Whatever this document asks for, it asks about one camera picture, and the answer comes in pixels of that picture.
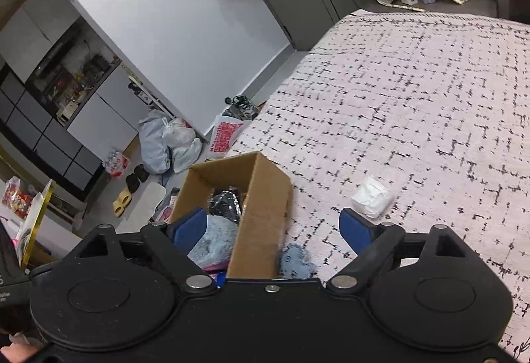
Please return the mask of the person's left hand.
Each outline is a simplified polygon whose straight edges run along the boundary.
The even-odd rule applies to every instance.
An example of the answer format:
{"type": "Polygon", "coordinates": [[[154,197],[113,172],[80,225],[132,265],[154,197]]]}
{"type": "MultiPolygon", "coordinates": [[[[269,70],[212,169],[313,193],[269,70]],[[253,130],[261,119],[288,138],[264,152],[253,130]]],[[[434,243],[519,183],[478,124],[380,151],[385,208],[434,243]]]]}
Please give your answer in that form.
{"type": "Polygon", "coordinates": [[[11,335],[1,330],[1,355],[9,362],[25,362],[42,347],[42,342],[33,337],[23,333],[11,335]]]}

